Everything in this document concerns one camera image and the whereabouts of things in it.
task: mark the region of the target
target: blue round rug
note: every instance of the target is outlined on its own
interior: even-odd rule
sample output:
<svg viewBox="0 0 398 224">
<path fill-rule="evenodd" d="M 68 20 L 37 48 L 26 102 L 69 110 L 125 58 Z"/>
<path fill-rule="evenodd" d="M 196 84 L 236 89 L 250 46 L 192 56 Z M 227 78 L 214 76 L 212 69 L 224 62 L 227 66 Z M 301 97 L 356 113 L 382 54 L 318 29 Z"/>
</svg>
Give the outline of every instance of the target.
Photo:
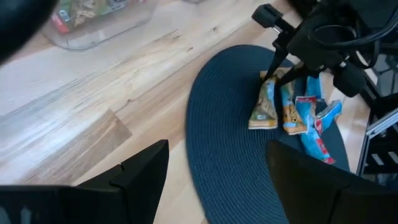
<svg viewBox="0 0 398 224">
<path fill-rule="evenodd" d="M 266 142 L 277 139 L 304 152 L 300 139 L 283 128 L 248 130 L 261 87 L 259 72 L 268 69 L 273 56 L 273 51 L 262 47 L 231 47 L 214 56 L 193 84 L 186 123 L 188 161 L 212 224 L 288 223 L 269 178 Z M 282 66 L 291 67 L 292 63 L 285 61 Z M 297 80 L 295 94 L 304 92 L 305 82 Z M 317 110 L 325 107 L 320 103 Z M 336 160 L 334 166 L 349 170 L 335 123 L 322 139 Z"/>
</svg>

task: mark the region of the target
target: black cable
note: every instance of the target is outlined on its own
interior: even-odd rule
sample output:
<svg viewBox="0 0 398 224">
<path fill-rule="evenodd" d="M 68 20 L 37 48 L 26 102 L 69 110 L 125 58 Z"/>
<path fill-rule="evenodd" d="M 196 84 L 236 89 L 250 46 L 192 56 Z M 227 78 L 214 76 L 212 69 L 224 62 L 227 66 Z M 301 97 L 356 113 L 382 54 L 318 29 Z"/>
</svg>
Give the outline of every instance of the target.
<svg viewBox="0 0 398 224">
<path fill-rule="evenodd" d="M 308 39 L 312 41 L 314 44 L 317 44 L 319 47 L 327 49 L 327 50 L 342 50 L 342 49 L 349 49 L 349 48 L 356 48 L 366 44 L 370 44 L 376 40 L 379 40 L 389 34 L 398 26 L 398 6 L 394 9 L 392 16 L 388 20 L 385 27 L 383 27 L 380 31 L 377 31 L 373 34 L 369 34 L 365 37 L 361 37 L 354 40 L 349 40 L 346 42 L 337 42 L 337 43 L 326 43 L 321 41 L 316 37 L 316 32 L 327 28 L 327 26 L 320 26 L 311 30 L 308 33 Z"/>
</svg>

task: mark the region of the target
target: woven placemat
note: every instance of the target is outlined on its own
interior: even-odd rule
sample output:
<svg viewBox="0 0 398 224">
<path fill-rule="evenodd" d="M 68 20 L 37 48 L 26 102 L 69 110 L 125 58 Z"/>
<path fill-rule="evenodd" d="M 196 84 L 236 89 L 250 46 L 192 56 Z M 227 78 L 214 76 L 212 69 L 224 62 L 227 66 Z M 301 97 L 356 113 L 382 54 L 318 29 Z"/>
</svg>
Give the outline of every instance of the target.
<svg viewBox="0 0 398 224">
<path fill-rule="evenodd" d="M 188 161 L 210 223 L 287 223 L 269 178 L 266 142 L 278 139 L 303 152 L 300 139 L 282 128 L 248 130 L 261 87 L 259 72 L 267 70 L 273 55 L 252 45 L 231 47 L 214 56 L 193 84 L 186 123 Z M 297 80 L 295 94 L 304 90 L 305 82 Z M 320 103 L 317 110 L 325 106 Z M 322 139 L 335 166 L 349 170 L 335 123 Z"/>
</svg>

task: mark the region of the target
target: wooden floor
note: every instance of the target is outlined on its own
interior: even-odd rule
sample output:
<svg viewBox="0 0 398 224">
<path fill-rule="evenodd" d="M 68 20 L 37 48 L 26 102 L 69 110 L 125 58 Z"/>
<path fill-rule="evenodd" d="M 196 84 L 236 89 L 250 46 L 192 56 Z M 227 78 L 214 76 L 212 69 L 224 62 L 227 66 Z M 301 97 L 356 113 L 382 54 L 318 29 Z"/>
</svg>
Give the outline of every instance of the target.
<svg viewBox="0 0 398 224">
<path fill-rule="evenodd" d="M 237 44 L 268 48 L 276 33 L 251 20 L 271 0 L 160 0 L 153 20 L 85 52 L 38 34 L 0 69 L 0 184 L 79 184 L 159 139 L 170 141 L 155 223 L 206 223 L 185 152 L 185 110 L 201 67 Z M 283 0 L 273 3 L 293 25 Z M 355 172 L 369 109 L 323 74 Z"/>
</svg>

